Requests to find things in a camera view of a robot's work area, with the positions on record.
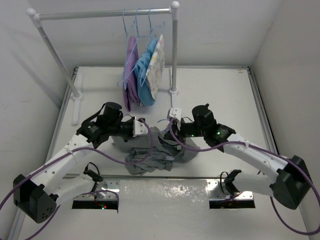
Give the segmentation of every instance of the white metal rack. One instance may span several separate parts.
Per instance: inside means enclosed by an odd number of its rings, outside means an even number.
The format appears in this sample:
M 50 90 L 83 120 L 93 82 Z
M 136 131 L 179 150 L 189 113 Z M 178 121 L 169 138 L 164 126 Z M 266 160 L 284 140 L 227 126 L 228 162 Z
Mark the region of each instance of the white metal rack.
M 51 13 L 39 14 L 33 8 L 28 8 L 26 13 L 30 17 L 34 26 L 40 33 L 45 45 L 48 47 L 52 57 L 58 65 L 63 74 L 64 79 L 68 83 L 73 92 L 74 100 L 79 100 L 82 94 L 74 85 L 71 74 L 66 69 L 63 61 L 59 57 L 55 47 L 51 43 L 41 21 L 44 20 L 61 20 L 61 19 L 88 19 L 88 18 L 106 18 L 106 17 L 120 17 L 120 16 L 135 16 L 135 15 L 156 15 L 156 14 L 171 14 L 172 16 L 172 71 L 171 71 L 171 94 L 177 94 L 177 45 L 178 45 L 178 17 L 179 17 L 179 2 L 173 1 L 170 7 L 156 8 L 156 9 L 139 9 L 139 10 L 106 10 L 106 11 L 84 11 L 84 12 L 65 12 L 65 13 Z

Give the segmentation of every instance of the purple cloth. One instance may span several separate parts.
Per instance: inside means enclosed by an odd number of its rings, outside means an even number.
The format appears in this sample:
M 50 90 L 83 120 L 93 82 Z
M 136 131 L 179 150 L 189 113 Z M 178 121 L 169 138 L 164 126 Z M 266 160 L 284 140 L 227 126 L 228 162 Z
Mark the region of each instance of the purple cloth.
M 123 83 L 122 85 L 124 105 L 129 112 L 131 112 L 131 103 L 140 102 L 140 99 L 138 96 L 137 78 L 136 78 L 135 71 L 133 71 L 133 69 L 135 68 L 136 61 L 138 61 L 139 59 L 136 41 L 137 39 L 135 36 L 131 36 L 129 39 L 129 43 L 126 51 L 126 60 L 128 64 L 127 66 L 124 66 L 126 67 L 126 69 L 123 75 L 123 79 L 126 78 L 125 80 L 126 89 L 125 89 L 125 83 Z

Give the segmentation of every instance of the gray cloth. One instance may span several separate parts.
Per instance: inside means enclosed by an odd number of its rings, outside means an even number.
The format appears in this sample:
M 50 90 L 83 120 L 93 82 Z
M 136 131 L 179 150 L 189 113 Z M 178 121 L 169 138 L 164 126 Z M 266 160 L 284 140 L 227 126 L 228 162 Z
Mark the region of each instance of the gray cloth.
M 150 155 L 145 161 L 134 164 L 125 165 L 125 168 L 131 175 L 143 175 L 146 172 L 154 170 L 171 171 L 173 162 L 186 163 L 192 160 L 198 153 L 182 148 L 175 141 L 164 140 L 164 135 L 169 130 L 160 131 L 157 127 L 151 128 L 151 135 L 154 146 L 150 151 Z M 150 148 L 150 136 L 137 136 L 125 142 L 121 137 L 112 136 L 113 145 L 121 152 L 129 153 L 125 158 L 127 163 L 134 163 L 141 160 L 148 154 Z M 194 148 L 199 148 L 191 138 L 186 139 L 186 143 Z

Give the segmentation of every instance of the white table surface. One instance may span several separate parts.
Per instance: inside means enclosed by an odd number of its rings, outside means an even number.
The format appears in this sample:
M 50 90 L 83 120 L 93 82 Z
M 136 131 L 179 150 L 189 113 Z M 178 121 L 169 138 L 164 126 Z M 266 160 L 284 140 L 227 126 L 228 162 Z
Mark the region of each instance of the white table surface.
M 116 82 L 122 68 L 120 67 L 80 67 L 78 74 L 83 75 L 83 101 L 81 103 L 80 123 L 96 113 L 102 104 L 116 102 L 124 108 L 122 89 Z M 177 70 L 177 86 L 179 89 L 178 105 L 182 108 L 184 117 L 191 117 L 192 109 L 197 105 L 209 103 L 214 117 L 218 122 L 225 124 L 247 140 L 266 147 L 262 128 L 257 113 L 249 77 L 246 70 L 234 69 L 187 69 Z M 171 107 L 170 70 L 165 69 L 162 82 L 157 94 L 157 101 L 152 107 L 141 107 L 135 104 L 131 115 L 144 117 L 150 126 L 164 129 L 167 121 L 157 123 L 167 117 Z M 54 153 L 58 152 L 80 127 L 72 126 L 74 101 L 69 100 L 60 132 L 57 137 Z M 202 138 L 194 138 L 201 148 L 208 148 Z M 105 153 L 122 160 L 127 153 L 121 153 L 112 146 L 112 139 L 103 143 L 99 149 Z M 114 163 L 97 153 L 87 156 L 88 160 L 97 164 L 103 175 L 129 175 L 123 165 Z M 85 164 L 73 168 L 70 174 L 79 174 Z M 256 173 L 257 170 L 236 157 L 223 154 L 219 151 L 202 152 L 186 164 L 175 164 L 171 171 L 156 170 L 146 173 L 145 176 L 166 177 L 217 177 L 223 171 L 234 169 L 246 170 Z
M 116 81 L 121 68 L 80 67 L 83 74 L 83 102 L 80 122 L 95 113 L 105 102 L 123 105 L 122 91 Z M 164 128 L 171 107 L 170 71 L 166 69 L 153 107 L 135 107 L 131 115 L 144 117 L 150 126 Z M 218 122 L 234 128 L 243 137 L 265 147 L 253 93 L 246 70 L 179 68 L 177 70 L 178 105 L 182 114 L 192 117 L 197 105 L 209 103 Z M 79 126 L 71 126 L 73 101 L 64 115 L 54 152 L 62 148 Z M 201 147 L 203 140 L 196 139 Z M 101 149 L 119 159 L 125 154 L 117 152 L 108 141 Z M 95 153 L 88 161 L 96 163 L 103 175 L 128 175 L 124 166 L 113 163 Z M 71 174 L 82 172 L 84 166 L 75 167 Z M 215 177 L 222 171 L 241 169 L 256 174 L 257 170 L 245 162 L 219 151 L 203 152 L 191 162 L 174 165 L 169 171 L 155 171 L 149 176 Z M 66 202 L 53 221 L 35 239 L 185 239 L 185 240 L 301 240 L 308 239 L 290 232 L 277 219 L 267 196 L 254 195 L 253 209 L 209 209 L 209 198 L 203 180 L 120 181 L 119 214 L 114 210 L 71 209 Z M 305 231 L 299 209 L 278 206 L 283 218 L 295 228 Z M 32 235 L 40 224 L 26 217 L 19 239 Z

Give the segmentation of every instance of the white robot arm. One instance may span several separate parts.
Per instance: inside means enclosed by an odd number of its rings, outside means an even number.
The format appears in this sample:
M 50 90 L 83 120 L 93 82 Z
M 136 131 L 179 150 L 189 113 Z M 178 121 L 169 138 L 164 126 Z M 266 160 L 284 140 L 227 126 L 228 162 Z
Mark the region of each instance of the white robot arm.
M 22 184 L 14 192 L 14 204 L 36 223 L 42 223 L 63 202 L 94 190 L 95 183 L 103 181 L 103 178 L 92 170 L 85 170 L 73 179 L 61 180 L 75 165 L 86 163 L 88 160 L 85 156 L 107 141 L 109 136 L 120 136 L 129 140 L 148 134 L 148 128 L 135 117 L 122 121 L 121 108 L 117 103 L 107 102 L 97 113 L 86 119 L 71 140 L 45 165 L 67 156 Z M 24 179 L 20 174 L 13 181 L 13 186 L 17 186 Z
M 185 138 L 203 137 L 210 147 L 216 147 L 223 153 L 233 155 L 264 173 L 255 175 L 233 170 L 221 184 L 222 192 L 226 195 L 234 196 L 239 192 L 251 191 L 275 197 L 287 208 L 296 209 L 310 189 L 300 173 L 280 157 L 252 148 L 253 144 L 232 128 L 217 123 L 208 106 L 208 104 L 196 106 L 192 110 L 194 122 L 190 123 L 185 123 L 181 119 L 180 109 L 170 109 L 168 114 L 170 132 L 164 138 L 171 140 L 173 138 L 183 145 L 181 142 L 184 142 Z M 60 181 L 76 164 L 86 162 L 85 156 L 96 151 L 95 149 L 107 141 L 109 136 L 120 136 L 129 140 L 148 133 L 148 128 L 135 117 L 128 121 L 122 119 L 120 105 L 114 102 L 104 104 L 100 111 L 82 123 L 64 148 L 45 165 L 66 154 L 68 156 L 42 170 L 18 188 L 14 193 L 15 205 L 36 223 L 42 223 L 63 202 L 91 192 L 96 182 L 103 181 L 103 178 L 92 170 L 85 170 L 83 174 L 73 179 Z M 300 157 L 294 156 L 291 160 L 310 176 Z M 23 175 L 19 175 L 13 181 L 13 185 L 16 186 L 24 179 Z
M 217 123 L 208 106 L 209 104 L 206 104 L 193 108 L 194 122 L 188 123 L 181 118 L 180 109 L 170 109 L 168 113 L 170 133 L 166 137 L 172 138 L 181 145 L 185 138 L 203 137 L 210 147 L 233 155 L 264 173 L 256 175 L 247 174 L 238 169 L 233 170 L 224 179 L 222 192 L 235 195 L 238 192 L 251 191 L 274 197 L 287 208 L 296 209 L 310 189 L 310 185 L 302 174 L 284 159 L 259 150 L 258 146 L 243 138 L 232 128 Z M 294 156 L 290 161 L 310 178 L 302 158 Z

